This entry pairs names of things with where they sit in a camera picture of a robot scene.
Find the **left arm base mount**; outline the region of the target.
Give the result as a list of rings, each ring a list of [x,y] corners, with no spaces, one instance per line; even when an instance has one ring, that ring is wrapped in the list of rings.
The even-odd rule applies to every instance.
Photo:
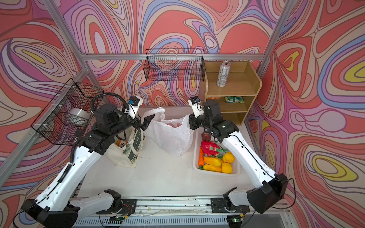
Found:
[[[97,212],[98,215],[127,215],[130,216],[136,211],[137,199],[122,199],[118,210],[106,210]]]

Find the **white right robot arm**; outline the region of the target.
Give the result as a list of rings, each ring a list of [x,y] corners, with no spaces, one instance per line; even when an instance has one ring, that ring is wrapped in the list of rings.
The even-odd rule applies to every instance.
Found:
[[[254,188],[234,189],[228,192],[228,202],[233,206],[252,206],[260,214],[265,213],[283,199],[289,179],[284,174],[276,174],[246,143],[238,127],[231,120],[216,119],[194,114],[189,115],[192,130],[203,128],[215,137],[223,147],[231,152],[248,174]]]

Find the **white plastic grocery bag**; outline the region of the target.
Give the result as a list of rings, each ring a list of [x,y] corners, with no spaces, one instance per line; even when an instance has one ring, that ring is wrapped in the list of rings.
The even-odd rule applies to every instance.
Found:
[[[160,149],[175,158],[182,158],[193,143],[194,131],[189,126],[189,115],[182,118],[165,118],[165,109],[159,107],[144,113],[143,118],[154,115],[144,135]]]

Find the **cream canvas tote bag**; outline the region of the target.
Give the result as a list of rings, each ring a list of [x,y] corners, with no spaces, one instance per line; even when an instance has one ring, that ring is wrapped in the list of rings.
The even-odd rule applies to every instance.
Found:
[[[135,128],[127,130],[127,133],[128,138],[125,140],[127,145],[123,148],[116,146],[119,139],[115,138],[115,143],[109,146],[106,155],[116,166],[135,168],[141,155],[145,136],[142,130]]]

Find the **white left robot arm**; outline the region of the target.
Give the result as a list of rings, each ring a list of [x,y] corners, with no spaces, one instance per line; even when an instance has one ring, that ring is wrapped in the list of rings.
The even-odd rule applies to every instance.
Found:
[[[70,198],[90,168],[114,144],[115,136],[129,127],[146,130],[154,115],[144,121],[129,121],[128,117],[114,113],[110,121],[97,119],[91,131],[72,146],[70,161],[54,181],[36,199],[26,200],[21,209],[46,228],[71,228],[100,211],[120,212],[124,205],[121,195],[111,189],[82,200]]]

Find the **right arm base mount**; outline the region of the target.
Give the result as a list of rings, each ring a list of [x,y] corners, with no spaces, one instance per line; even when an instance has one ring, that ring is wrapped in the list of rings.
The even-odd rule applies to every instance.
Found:
[[[211,207],[212,213],[241,213],[245,215],[250,212],[250,207],[247,205],[235,206],[229,199],[229,194],[237,189],[237,187],[232,188],[223,194],[221,198],[211,198],[211,202],[206,204],[206,206]]]

